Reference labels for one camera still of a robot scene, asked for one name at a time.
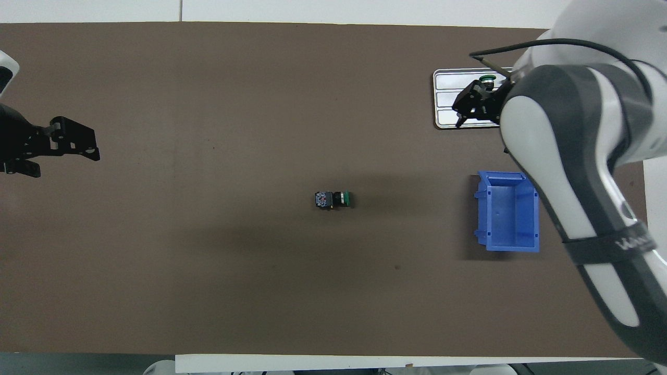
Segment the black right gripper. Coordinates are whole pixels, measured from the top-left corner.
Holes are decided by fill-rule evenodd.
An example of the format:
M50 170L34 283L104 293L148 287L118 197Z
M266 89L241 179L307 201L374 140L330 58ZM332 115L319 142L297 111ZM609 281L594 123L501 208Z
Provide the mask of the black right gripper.
M481 81L472 81L453 101L452 110L458 116L456 127L461 128L469 119L500 125L500 115L508 94L508 83L503 83L496 90L488 90Z

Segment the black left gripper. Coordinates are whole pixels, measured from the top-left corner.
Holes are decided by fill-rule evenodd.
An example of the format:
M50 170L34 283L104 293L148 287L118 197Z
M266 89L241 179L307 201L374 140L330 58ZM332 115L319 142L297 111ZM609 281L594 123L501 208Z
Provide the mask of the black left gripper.
M95 131L88 126L64 116L51 121L51 139L61 156L79 155L99 161ZM6 174L22 174L32 178L41 177L40 165L22 158L26 152L43 156L50 150L50 140L46 128L34 126L17 110L1 104L1 160Z

